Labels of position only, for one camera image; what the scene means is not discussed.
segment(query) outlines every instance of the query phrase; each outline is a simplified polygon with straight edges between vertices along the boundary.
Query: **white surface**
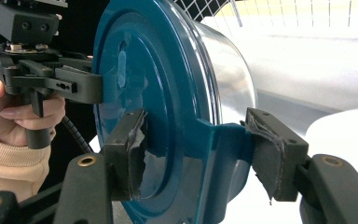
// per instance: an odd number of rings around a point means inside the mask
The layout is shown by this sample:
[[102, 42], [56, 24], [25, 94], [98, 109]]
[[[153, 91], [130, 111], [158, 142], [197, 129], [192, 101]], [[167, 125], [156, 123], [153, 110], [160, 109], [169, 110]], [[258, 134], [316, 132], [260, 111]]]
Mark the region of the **white surface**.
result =
[[[318, 119], [310, 125], [305, 139], [310, 144], [310, 156], [337, 156], [358, 171], [358, 109]], [[267, 193], [251, 172], [244, 190], [228, 204], [222, 223], [301, 223], [299, 199], [296, 203], [273, 201], [269, 205]]]

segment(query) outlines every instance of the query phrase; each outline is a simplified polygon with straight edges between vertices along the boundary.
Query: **human hand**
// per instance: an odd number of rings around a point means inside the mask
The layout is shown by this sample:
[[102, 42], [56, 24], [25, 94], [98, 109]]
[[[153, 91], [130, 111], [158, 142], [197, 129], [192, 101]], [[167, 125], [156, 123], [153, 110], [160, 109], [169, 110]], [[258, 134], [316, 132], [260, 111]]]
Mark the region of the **human hand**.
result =
[[18, 97], [5, 94], [4, 84], [0, 81], [0, 142], [14, 147], [25, 147], [25, 129], [52, 129], [65, 115], [65, 101], [52, 95], [43, 102], [44, 117], [34, 114], [30, 105], [19, 105]]

